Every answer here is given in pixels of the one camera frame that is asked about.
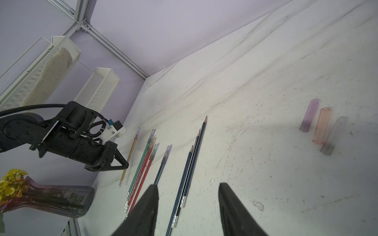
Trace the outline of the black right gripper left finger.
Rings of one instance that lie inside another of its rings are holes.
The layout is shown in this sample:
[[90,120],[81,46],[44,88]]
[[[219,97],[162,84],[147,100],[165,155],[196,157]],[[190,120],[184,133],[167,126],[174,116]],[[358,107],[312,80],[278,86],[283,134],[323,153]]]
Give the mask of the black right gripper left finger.
[[113,236],[154,236],[158,213],[158,187],[150,185]]

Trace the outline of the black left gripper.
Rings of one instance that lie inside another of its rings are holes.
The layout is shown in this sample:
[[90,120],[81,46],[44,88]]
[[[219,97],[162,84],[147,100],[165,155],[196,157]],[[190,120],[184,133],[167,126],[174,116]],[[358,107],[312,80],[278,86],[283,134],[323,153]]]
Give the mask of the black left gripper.
[[92,172],[127,169],[129,163],[116,143],[107,141],[102,145],[93,141],[89,130],[97,116],[97,112],[77,102],[66,104],[55,118],[41,124],[46,134],[38,139],[38,156],[51,152],[84,163],[85,169]]

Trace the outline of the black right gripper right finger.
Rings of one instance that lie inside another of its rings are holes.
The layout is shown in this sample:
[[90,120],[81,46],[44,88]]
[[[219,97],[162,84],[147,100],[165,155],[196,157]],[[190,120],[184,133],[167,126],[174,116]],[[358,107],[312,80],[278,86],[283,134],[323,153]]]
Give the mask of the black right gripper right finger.
[[220,183],[218,198],[225,236],[267,236],[227,183]]

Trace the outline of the yellow pencil with clear cap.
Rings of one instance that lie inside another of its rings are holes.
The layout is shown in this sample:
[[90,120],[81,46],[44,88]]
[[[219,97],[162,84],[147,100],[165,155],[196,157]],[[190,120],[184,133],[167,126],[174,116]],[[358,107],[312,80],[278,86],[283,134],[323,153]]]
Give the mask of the yellow pencil with clear cap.
[[[134,150],[134,148],[135,148],[136,142],[137,142],[137,140],[138,140],[138,137],[139,137],[140,131],[141,131],[141,128],[138,127],[137,132],[136,132],[135,137],[134,137],[134,140],[133,140],[133,143],[132,143],[132,146],[131,146],[131,149],[130,149],[130,152],[129,152],[129,156],[128,156],[128,158],[127,158],[127,162],[130,162],[130,160],[131,160],[132,153],[133,153],[133,150]],[[124,178],[125,178],[125,174],[126,174],[126,169],[123,170],[123,173],[122,173],[122,175],[121,175],[121,179],[120,179],[120,182],[119,182],[119,187],[122,186],[123,180],[124,180]]]

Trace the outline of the pencil with pink cap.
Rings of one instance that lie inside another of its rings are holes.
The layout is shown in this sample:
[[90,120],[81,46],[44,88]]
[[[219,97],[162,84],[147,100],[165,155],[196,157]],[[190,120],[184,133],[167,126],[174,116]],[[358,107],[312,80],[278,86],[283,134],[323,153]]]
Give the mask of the pencil with pink cap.
[[186,204],[190,185],[191,185],[193,175],[194,175],[196,161],[197,161],[197,158],[198,158],[198,154],[199,154],[200,146],[201,146],[201,143],[202,143],[203,135],[204,135],[204,132],[205,132],[205,129],[206,129],[207,121],[208,121],[208,116],[206,116],[206,118],[205,118],[205,120],[202,124],[202,128],[199,131],[199,136],[198,136],[198,139],[197,139],[196,144],[195,144],[194,154],[193,154],[192,162],[191,162],[191,167],[189,169],[189,174],[188,174],[188,177],[187,177],[187,182],[186,182],[185,189],[184,189],[184,192],[183,192],[183,196],[182,196],[182,199],[181,199],[180,208],[184,208],[185,204]]

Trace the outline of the pencil with purple cap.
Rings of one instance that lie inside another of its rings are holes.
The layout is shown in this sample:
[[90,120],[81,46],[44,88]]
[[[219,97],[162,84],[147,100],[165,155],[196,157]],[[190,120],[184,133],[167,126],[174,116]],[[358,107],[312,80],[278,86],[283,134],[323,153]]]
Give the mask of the pencil with purple cap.
[[195,154],[195,151],[196,151],[196,147],[197,147],[197,144],[198,144],[198,141],[199,141],[200,134],[201,134],[201,130],[199,130],[197,137],[195,139],[195,144],[192,146],[190,153],[188,155],[186,166],[184,168],[183,176],[182,176],[182,179],[181,179],[181,182],[180,182],[178,194],[177,194],[177,197],[176,197],[176,200],[175,200],[174,209],[172,211],[172,217],[171,217],[170,225],[169,225],[169,228],[168,228],[169,231],[171,229],[175,228],[175,226],[176,226],[178,214],[179,214],[179,211],[180,211],[180,208],[181,208],[181,202],[182,202],[182,199],[183,199],[185,189],[187,187],[189,173],[190,173],[190,170],[191,170],[191,167],[192,167],[192,162],[193,162],[193,159],[194,159],[194,154]]

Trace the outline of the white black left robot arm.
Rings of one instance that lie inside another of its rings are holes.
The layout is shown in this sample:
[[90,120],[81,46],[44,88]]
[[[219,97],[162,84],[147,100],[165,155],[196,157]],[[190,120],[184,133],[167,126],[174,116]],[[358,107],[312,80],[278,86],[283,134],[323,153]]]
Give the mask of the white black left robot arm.
[[23,144],[85,164],[92,172],[125,170],[129,163],[112,142],[125,128],[75,101],[39,104],[1,112],[1,152]]

